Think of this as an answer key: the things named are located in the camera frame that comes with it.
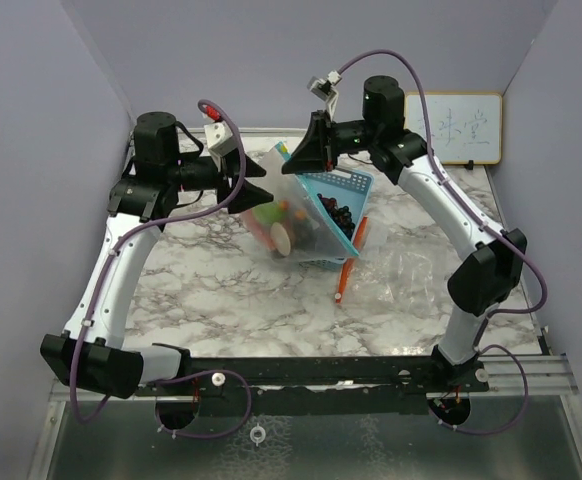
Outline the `green leaf vegetable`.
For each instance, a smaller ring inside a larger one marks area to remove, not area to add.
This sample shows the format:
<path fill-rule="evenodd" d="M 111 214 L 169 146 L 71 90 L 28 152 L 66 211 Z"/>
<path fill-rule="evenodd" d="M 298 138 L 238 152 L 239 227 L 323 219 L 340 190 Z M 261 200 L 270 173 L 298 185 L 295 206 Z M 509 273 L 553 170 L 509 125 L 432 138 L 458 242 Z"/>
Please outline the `green leaf vegetable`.
<path fill-rule="evenodd" d="M 286 210 L 279 202 L 269 202 L 254 207 L 251 213 L 261 226 L 270 226 L 274 223 L 282 222 L 285 218 Z"/>

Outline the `blue plastic basket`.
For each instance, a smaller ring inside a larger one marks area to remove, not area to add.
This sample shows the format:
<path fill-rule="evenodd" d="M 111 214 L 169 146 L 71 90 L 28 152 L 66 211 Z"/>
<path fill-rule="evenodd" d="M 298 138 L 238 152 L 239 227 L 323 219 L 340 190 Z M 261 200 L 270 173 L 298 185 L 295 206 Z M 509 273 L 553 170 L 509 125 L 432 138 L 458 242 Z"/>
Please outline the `blue plastic basket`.
<path fill-rule="evenodd" d="M 326 253 L 318 253 L 309 264 L 327 270 L 340 270 L 349 258 L 359 255 L 354 239 L 360 230 L 374 177 L 360 170 L 336 167 L 331 172 L 297 175 L 296 180 L 304 188 L 325 229 L 333 237 L 334 245 Z M 338 209 L 348 208 L 349 222 L 342 229 L 325 207 L 326 200 L 335 200 Z"/>

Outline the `cherry tomatoes with green leaves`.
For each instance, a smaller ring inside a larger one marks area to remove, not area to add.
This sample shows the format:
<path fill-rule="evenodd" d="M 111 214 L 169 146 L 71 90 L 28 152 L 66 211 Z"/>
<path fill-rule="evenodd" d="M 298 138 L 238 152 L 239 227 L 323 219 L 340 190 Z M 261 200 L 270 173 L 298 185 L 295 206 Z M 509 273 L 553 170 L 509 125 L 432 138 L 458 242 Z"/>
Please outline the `cherry tomatoes with green leaves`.
<path fill-rule="evenodd" d="M 287 200 L 278 202 L 279 220 L 281 222 L 303 222 L 307 219 L 307 212 Z"/>

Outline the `dark grape bunch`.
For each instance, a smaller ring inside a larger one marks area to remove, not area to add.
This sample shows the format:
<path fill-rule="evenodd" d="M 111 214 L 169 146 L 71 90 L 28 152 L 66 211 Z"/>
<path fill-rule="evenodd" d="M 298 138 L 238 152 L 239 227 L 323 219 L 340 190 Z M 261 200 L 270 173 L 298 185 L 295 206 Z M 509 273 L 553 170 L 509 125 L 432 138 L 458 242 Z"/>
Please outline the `dark grape bunch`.
<path fill-rule="evenodd" d="M 327 197 L 318 194 L 318 199 L 344 235 L 351 240 L 356 228 L 352 219 L 352 213 L 347 205 L 340 206 L 335 197 Z"/>

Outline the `beige mushroom slice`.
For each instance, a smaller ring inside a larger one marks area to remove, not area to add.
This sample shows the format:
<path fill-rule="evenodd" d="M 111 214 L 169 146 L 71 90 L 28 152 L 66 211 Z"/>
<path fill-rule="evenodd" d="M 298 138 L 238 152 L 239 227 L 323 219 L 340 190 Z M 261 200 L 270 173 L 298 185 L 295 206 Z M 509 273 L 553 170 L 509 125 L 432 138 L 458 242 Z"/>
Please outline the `beige mushroom slice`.
<path fill-rule="evenodd" d="M 282 255 L 287 257 L 292 250 L 291 237 L 283 224 L 276 222 L 270 227 L 269 236 L 275 250 Z"/>

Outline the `clear bag blue zipper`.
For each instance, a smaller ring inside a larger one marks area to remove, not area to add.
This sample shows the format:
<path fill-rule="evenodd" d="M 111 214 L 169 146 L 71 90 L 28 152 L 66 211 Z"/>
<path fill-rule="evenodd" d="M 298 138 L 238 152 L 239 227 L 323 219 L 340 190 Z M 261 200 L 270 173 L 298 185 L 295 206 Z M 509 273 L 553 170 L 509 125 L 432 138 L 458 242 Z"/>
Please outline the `clear bag blue zipper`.
<path fill-rule="evenodd" d="M 267 175 L 254 184 L 273 195 L 269 203 L 240 214 L 245 228 L 272 258 L 335 267 L 359 255 L 353 238 L 373 184 L 371 175 L 346 168 L 302 175 L 284 174 L 291 151 L 279 142 L 259 165 Z"/>

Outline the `clear bag orange zipper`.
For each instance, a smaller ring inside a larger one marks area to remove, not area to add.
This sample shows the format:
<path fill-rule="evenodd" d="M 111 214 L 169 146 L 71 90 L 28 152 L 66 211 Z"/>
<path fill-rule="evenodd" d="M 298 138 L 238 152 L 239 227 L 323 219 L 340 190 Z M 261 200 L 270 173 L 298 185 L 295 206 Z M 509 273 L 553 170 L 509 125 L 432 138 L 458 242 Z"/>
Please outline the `clear bag orange zipper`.
<path fill-rule="evenodd" d="M 345 261 L 334 294 L 337 304 L 377 301 L 423 314 L 435 303 L 444 270 L 443 248 L 427 239 L 391 233 L 365 216 L 354 236 L 359 256 Z"/>

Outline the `watermelon slice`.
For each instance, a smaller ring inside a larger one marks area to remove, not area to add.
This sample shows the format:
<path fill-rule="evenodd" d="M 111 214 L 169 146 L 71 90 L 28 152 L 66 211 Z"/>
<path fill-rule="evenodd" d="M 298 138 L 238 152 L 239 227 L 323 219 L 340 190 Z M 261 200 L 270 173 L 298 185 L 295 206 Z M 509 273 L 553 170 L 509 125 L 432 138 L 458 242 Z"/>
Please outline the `watermelon slice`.
<path fill-rule="evenodd" d="M 268 233 L 267 229 L 261 228 L 259 225 L 256 225 L 251 229 L 251 233 L 254 239 L 263 247 L 265 247 L 268 251 L 275 251 L 276 246 L 272 242 L 271 237 Z"/>

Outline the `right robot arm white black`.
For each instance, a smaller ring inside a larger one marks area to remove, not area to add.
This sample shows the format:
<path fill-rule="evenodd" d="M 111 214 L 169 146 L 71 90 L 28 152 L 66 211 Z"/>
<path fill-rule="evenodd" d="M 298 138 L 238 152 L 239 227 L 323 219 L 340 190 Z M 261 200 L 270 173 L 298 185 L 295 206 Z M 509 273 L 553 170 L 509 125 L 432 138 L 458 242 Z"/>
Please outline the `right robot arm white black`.
<path fill-rule="evenodd" d="M 461 261 L 447 282 L 453 309 L 434 347 L 432 383 L 452 391 L 477 358 L 489 314 L 518 285 L 527 239 L 506 231 L 463 193 L 430 152 L 427 140 L 405 126 L 405 93 L 396 79 L 376 75 L 363 85 L 362 117 L 336 122 L 336 72 L 314 78 L 308 88 L 325 107 L 312 113 L 307 132 L 281 169 L 315 174 L 335 169 L 343 154 L 365 151 L 373 166 L 409 194 L 445 233 Z"/>

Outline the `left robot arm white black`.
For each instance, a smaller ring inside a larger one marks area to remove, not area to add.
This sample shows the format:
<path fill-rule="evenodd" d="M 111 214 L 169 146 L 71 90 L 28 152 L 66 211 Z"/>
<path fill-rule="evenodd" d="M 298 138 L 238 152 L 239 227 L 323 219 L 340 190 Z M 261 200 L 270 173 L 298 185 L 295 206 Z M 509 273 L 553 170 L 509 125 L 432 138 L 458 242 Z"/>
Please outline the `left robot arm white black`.
<path fill-rule="evenodd" d="M 165 226 L 178 219 L 182 192 L 212 191 L 214 206 L 189 214 L 202 218 L 224 209 L 242 213 L 273 196 L 252 184 L 266 171 L 245 152 L 237 127 L 218 107 L 200 103 L 210 119 L 204 140 L 183 152 L 184 124 L 167 112 L 140 115 L 133 129 L 133 153 L 109 193 L 105 236 L 77 308 L 61 334 L 46 335 L 40 353 L 72 394 L 86 390 L 126 399 L 157 381 L 177 395 L 191 385 L 183 350 L 164 345 L 124 349 L 130 303 L 145 262 Z"/>

